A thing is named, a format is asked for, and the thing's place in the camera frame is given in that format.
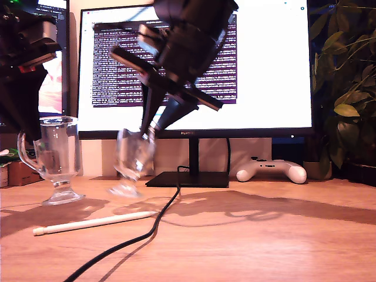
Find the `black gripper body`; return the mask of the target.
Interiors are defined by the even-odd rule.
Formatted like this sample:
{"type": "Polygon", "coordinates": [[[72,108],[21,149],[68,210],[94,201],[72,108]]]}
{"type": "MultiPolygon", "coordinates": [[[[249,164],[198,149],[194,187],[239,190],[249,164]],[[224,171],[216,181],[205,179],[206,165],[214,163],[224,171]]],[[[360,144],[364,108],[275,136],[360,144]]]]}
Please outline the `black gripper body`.
{"type": "Polygon", "coordinates": [[[209,68],[221,45],[197,28],[139,28],[138,45],[153,56],[149,63],[135,53],[114,46],[111,58],[136,71],[146,86],[157,86],[171,98],[219,110],[223,102],[196,88],[195,80],[209,68]]]}

